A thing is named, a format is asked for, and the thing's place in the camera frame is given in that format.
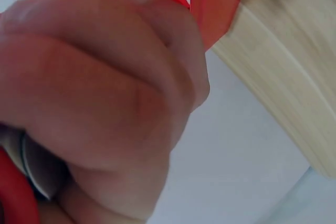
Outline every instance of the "red strap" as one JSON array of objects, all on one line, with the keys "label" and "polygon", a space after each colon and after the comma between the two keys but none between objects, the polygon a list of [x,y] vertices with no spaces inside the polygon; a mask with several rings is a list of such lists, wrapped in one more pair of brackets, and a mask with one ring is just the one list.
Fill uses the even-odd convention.
[{"label": "red strap", "polygon": [[25,176],[0,148],[0,201],[5,224],[39,224],[37,203]]}]

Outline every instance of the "wood grain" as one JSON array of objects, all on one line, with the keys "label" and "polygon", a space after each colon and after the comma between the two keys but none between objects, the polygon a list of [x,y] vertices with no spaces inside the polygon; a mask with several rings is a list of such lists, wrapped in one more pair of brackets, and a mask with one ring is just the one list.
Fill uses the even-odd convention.
[{"label": "wood grain", "polygon": [[336,177],[336,0],[242,0],[213,50],[311,165]]}]

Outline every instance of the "hand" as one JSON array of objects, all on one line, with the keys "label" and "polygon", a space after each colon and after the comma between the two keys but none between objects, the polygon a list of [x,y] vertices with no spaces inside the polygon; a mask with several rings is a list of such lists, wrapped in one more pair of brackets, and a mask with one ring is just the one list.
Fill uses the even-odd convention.
[{"label": "hand", "polygon": [[23,0],[0,18],[0,122],[65,160],[42,224],[144,223],[209,92],[187,10],[168,0]]}]

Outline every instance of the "white background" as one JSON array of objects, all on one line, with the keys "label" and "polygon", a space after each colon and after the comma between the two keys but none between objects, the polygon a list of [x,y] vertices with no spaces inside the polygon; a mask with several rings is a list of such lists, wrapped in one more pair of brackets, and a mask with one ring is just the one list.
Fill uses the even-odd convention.
[{"label": "white background", "polygon": [[[0,11],[14,0],[0,0]],[[212,53],[211,93],[172,154],[150,224],[252,224],[308,168],[275,120]]]}]

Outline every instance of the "finger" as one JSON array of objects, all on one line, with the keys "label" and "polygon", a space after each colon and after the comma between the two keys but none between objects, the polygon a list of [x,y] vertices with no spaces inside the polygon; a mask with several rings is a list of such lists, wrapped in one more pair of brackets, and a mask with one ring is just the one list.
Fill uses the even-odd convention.
[{"label": "finger", "polygon": [[170,151],[162,95],[60,41],[2,36],[0,94],[1,123],[77,166],[129,170]]},{"label": "finger", "polygon": [[169,49],[188,70],[196,89],[195,107],[208,96],[209,82],[205,49],[196,21],[184,6],[170,0],[123,0],[136,4],[137,11],[148,22]]},{"label": "finger", "polygon": [[27,0],[8,9],[0,22],[3,33],[35,33],[67,41],[156,87],[174,112],[172,146],[176,144],[194,104],[189,75],[125,4],[116,0]]}]

